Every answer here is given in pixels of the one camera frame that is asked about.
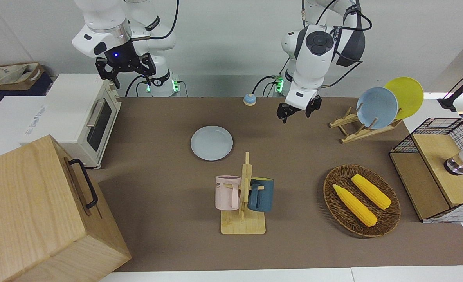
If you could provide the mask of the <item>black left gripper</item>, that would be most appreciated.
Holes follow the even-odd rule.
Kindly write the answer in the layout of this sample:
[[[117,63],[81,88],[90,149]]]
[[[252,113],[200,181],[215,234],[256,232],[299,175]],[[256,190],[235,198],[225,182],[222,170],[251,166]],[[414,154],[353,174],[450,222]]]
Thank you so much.
[[[319,95],[315,96],[307,105],[305,109],[305,116],[310,118],[311,114],[315,110],[319,110],[321,107],[321,97]],[[285,124],[289,116],[301,111],[301,109],[293,107],[287,103],[280,103],[277,109],[277,117]]]

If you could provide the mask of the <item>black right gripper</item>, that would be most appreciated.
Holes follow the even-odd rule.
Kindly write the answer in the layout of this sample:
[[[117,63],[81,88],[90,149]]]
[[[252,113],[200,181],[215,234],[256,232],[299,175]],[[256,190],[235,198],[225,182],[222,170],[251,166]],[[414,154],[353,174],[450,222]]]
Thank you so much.
[[[151,87],[156,79],[156,66],[150,53],[128,59],[121,59],[120,53],[113,53],[112,59],[97,57],[95,61],[96,69],[101,78],[111,78],[117,89],[121,85],[117,78],[119,73],[136,72],[146,79],[146,84]]]

